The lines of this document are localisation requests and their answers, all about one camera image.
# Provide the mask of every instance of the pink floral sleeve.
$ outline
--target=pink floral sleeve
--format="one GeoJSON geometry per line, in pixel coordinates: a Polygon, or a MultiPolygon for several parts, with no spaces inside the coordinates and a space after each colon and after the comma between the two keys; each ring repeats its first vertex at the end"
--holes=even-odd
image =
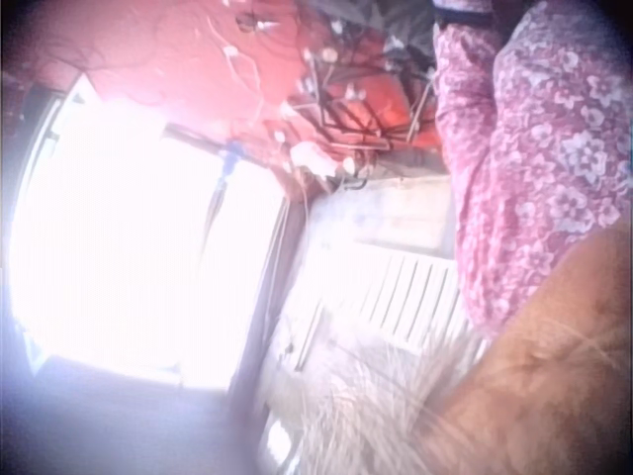
{"type": "Polygon", "coordinates": [[[496,335],[572,244],[630,213],[629,58],[573,0],[536,3],[503,49],[459,25],[436,31],[435,48],[460,285],[472,321],[496,335]]]}

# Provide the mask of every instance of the red surface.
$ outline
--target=red surface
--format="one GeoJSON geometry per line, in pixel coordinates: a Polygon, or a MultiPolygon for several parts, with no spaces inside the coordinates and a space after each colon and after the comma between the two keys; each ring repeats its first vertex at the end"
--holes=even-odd
{"type": "MultiPolygon", "coordinates": [[[[299,30],[295,13],[289,0],[254,7],[227,7],[220,0],[48,1],[30,19],[28,41],[14,69],[63,90],[83,70],[105,100],[127,98],[210,138],[248,133],[261,139],[255,152],[262,159],[275,159],[266,156],[275,149],[269,129],[280,124],[279,106],[297,92],[305,72],[297,45],[319,45],[323,37],[317,25],[299,30]],[[251,8],[280,22],[269,32],[273,39],[238,29],[235,14],[251,8]],[[213,29],[252,58],[261,93],[249,59],[240,56],[234,62],[242,82],[231,76],[222,50],[226,44],[213,29]]],[[[360,86],[386,125],[407,120],[390,78],[372,78],[360,86]]],[[[312,131],[304,121],[293,122],[302,139],[309,139],[312,131]]],[[[421,134],[416,144],[437,144],[434,130],[421,134]]]]}

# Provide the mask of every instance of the pink floral fabric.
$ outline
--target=pink floral fabric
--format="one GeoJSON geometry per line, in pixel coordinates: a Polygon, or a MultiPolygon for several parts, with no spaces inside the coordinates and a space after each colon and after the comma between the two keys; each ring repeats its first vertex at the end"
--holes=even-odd
{"type": "Polygon", "coordinates": [[[570,246],[630,213],[629,58],[572,0],[536,3],[503,48],[449,25],[435,49],[460,285],[475,326],[496,335],[570,246]]]}

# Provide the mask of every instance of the floral shirt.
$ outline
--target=floral shirt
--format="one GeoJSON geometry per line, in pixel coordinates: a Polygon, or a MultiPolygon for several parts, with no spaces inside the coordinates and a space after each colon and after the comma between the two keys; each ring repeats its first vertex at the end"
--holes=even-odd
{"type": "Polygon", "coordinates": [[[630,59],[573,0],[536,3],[504,47],[496,32],[455,24],[434,40],[460,285],[471,320],[493,336],[570,246],[630,213],[630,59]]]}

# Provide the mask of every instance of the flower pattern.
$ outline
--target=flower pattern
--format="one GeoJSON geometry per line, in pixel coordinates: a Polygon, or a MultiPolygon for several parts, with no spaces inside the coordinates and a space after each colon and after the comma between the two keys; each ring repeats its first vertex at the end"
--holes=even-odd
{"type": "Polygon", "coordinates": [[[572,245],[630,213],[633,85],[589,8],[538,1],[504,47],[492,31],[435,31],[459,281],[469,317],[490,336],[572,245]]]}

